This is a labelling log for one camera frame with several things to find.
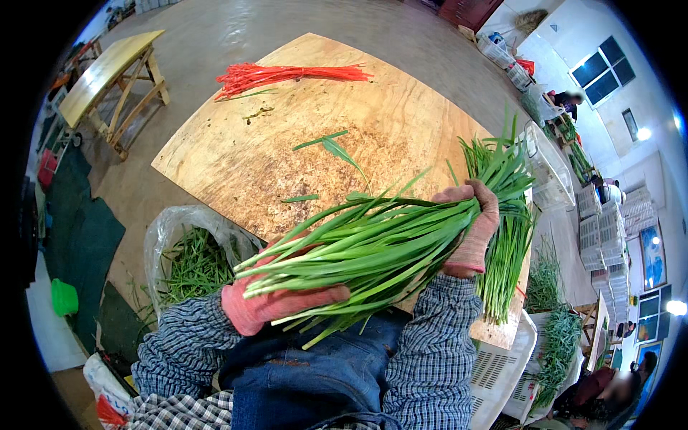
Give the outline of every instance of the gloved hand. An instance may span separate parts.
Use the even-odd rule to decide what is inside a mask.
[[[476,273],[485,273],[485,250],[499,225],[499,202],[497,196],[476,179],[466,180],[466,185],[459,187],[450,186],[432,197],[433,202],[448,203],[473,196],[480,203],[482,213],[442,269],[446,275],[455,278],[471,278]]]
[[[295,239],[307,234],[308,232],[304,232],[297,235]],[[270,242],[268,248],[275,242],[276,240]],[[296,252],[293,256],[305,254],[308,249]],[[276,258],[276,255],[263,258],[256,263],[255,267],[267,264]],[[311,290],[275,291],[246,300],[244,292],[248,284],[264,276],[266,274],[263,273],[241,278],[234,282],[234,285],[222,288],[222,310],[237,331],[244,336],[253,336],[269,321],[284,318],[302,310],[344,301],[350,295],[349,288],[340,283]]]

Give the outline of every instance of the plaid shirt sleeve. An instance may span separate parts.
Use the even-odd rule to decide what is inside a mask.
[[[220,307],[219,292],[171,306],[160,317],[157,332],[147,334],[131,365],[143,398],[207,394],[213,374],[222,366],[220,350],[234,347],[241,335]]]
[[[469,329],[481,307],[474,280],[438,275],[420,293],[385,375],[383,411],[405,429],[468,429],[475,362]]]

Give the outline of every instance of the red string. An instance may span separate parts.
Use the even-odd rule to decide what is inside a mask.
[[[521,294],[523,294],[523,297],[524,297],[525,299],[528,298],[528,296],[526,295],[526,293],[523,292],[523,291],[521,290],[521,288],[518,288],[518,286],[516,286],[516,289],[518,290],[518,292],[520,292]]]
[[[274,84],[283,80],[298,80],[305,77],[368,80],[373,75],[363,73],[361,67],[364,65],[361,63],[344,67],[263,67],[254,63],[232,64],[227,67],[227,74],[215,78],[217,82],[224,84],[222,91],[215,99],[231,97],[247,89]]]

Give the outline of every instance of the green mat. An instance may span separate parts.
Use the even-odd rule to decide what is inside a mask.
[[[138,361],[138,344],[143,342],[143,336],[151,330],[110,282],[105,284],[98,322],[100,344],[107,354],[119,354],[129,364]]]
[[[45,265],[51,279],[76,288],[79,311],[67,322],[91,354],[105,277],[125,228],[103,199],[91,199],[90,171],[81,151],[68,147],[45,195],[52,215]]]

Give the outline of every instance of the blue jeans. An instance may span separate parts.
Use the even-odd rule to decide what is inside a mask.
[[[396,308],[318,342],[301,346],[330,322],[300,334],[265,327],[227,353],[222,389],[234,389],[232,428],[308,429],[337,421],[375,422],[384,429],[400,423],[382,412],[385,370],[411,315]]]

